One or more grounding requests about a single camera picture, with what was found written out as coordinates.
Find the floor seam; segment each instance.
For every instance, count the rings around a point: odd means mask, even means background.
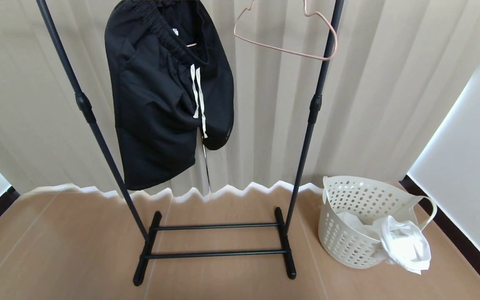
[[[322,273],[320,273],[320,269],[318,268],[318,264],[316,263],[316,258],[314,257],[314,251],[312,251],[312,246],[310,245],[310,242],[308,240],[307,236],[307,231],[305,230],[305,224],[303,224],[303,219],[299,215],[299,212],[297,213],[297,216],[299,217],[299,222],[301,222],[301,227],[303,228],[303,234],[305,235],[305,239],[307,240],[307,245],[310,250],[310,256],[312,257],[312,260],[314,261],[314,267],[316,267],[316,272],[318,272],[318,277],[320,278],[320,283],[322,283],[322,289],[325,294],[325,298],[329,300],[329,296],[327,294],[327,290],[325,289],[325,285],[323,284],[323,279],[322,279]]]
[[[38,214],[38,216],[36,216],[35,220],[32,221],[32,223],[29,225],[29,227],[27,228],[27,230],[25,230],[25,232],[23,232],[23,234],[21,235],[21,237],[17,240],[17,242],[15,243],[15,245],[12,247],[12,249],[10,249],[10,251],[7,253],[7,255],[5,256],[5,258],[2,259],[2,261],[0,262],[0,268],[1,266],[6,262],[7,258],[12,254],[12,251],[14,251],[14,249],[16,248],[16,246],[21,242],[21,240],[23,239],[23,237],[25,237],[25,235],[29,232],[29,230],[34,226],[34,224],[36,224],[36,221],[38,221],[38,219],[40,218],[40,216],[42,216],[42,213],[44,213],[44,211],[49,207],[49,205],[53,202],[53,200],[59,195],[60,192],[54,194],[53,198],[51,198],[51,201],[49,201],[49,203],[44,207],[44,209],[42,209],[42,211]]]
[[[173,199],[175,197],[172,195],[170,198],[170,205],[168,206],[168,211],[166,211],[166,217],[164,217],[164,224],[166,225],[168,222],[168,216],[170,215],[170,208],[172,207]],[[158,238],[157,250],[160,249],[160,243],[162,242],[162,237],[164,237],[164,231],[160,232],[160,237]],[[147,280],[147,287],[145,287],[145,294],[143,295],[143,299],[147,299],[147,293],[149,292],[149,285],[151,284],[151,277],[153,276],[153,271],[155,269],[155,263],[157,260],[153,260],[153,264],[151,266],[151,271],[149,272],[149,279]]]

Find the black shorts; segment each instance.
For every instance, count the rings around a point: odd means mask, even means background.
[[[234,119],[233,75],[200,1],[122,1],[107,23],[105,48],[129,190],[191,167],[198,128],[208,149],[225,145]]]

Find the basket handle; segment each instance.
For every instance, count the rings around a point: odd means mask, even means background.
[[[425,226],[427,226],[436,216],[436,211],[438,209],[436,207],[436,203],[431,198],[427,196],[415,196],[414,198],[412,198],[411,201],[408,201],[403,207],[401,207],[401,209],[398,210],[398,212],[400,212],[400,211],[409,211],[411,209],[414,209],[414,206],[416,206],[423,198],[426,198],[427,200],[429,200],[433,208],[429,218],[417,226],[420,230],[423,230]]]

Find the elastic waistband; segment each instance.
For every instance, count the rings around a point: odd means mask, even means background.
[[[187,66],[193,63],[198,66],[207,65],[208,55],[205,55],[207,61],[202,61],[197,55],[190,51],[184,42],[173,32],[171,26],[166,22],[166,19],[164,19],[160,11],[158,11],[158,7],[172,6],[175,5],[177,1],[131,0],[130,2],[134,5],[133,10],[141,16],[144,25],[149,27],[149,31],[156,34],[160,43],[168,49],[171,55]],[[199,1],[196,1],[196,3],[199,11],[200,3]]]

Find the pleated curtain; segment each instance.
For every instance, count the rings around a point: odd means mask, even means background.
[[[48,0],[61,40],[120,171],[103,33],[118,0]],[[210,188],[292,183],[320,61],[233,36],[251,0],[204,0],[235,77],[235,125],[207,151]],[[334,1],[310,0],[330,19]],[[322,55],[328,29],[300,0],[257,0],[238,34]],[[480,62],[480,0],[347,0],[302,183],[323,175],[399,180]],[[208,193],[202,146],[196,164],[169,182]],[[75,105],[36,2],[0,0],[0,172],[19,192],[74,183],[116,190]]]

